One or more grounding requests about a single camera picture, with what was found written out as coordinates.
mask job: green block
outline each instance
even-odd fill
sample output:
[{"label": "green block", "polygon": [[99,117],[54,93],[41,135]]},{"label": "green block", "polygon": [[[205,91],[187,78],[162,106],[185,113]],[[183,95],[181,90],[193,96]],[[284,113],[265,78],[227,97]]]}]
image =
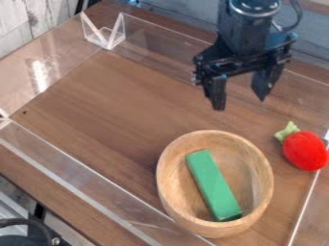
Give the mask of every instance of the green block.
[{"label": "green block", "polygon": [[223,222],[239,219],[242,209],[214,163],[210,151],[194,152],[186,156],[186,160],[203,199],[211,210],[214,221]]}]

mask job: toy strawberry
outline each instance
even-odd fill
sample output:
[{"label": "toy strawberry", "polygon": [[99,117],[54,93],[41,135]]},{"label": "toy strawberry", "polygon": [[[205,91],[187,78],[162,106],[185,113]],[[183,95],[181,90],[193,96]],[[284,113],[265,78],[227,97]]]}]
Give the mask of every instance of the toy strawberry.
[{"label": "toy strawberry", "polygon": [[314,171],[322,168],[329,160],[328,150],[321,138],[309,131],[301,131],[293,122],[274,137],[282,144],[288,160],[301,169]]}]

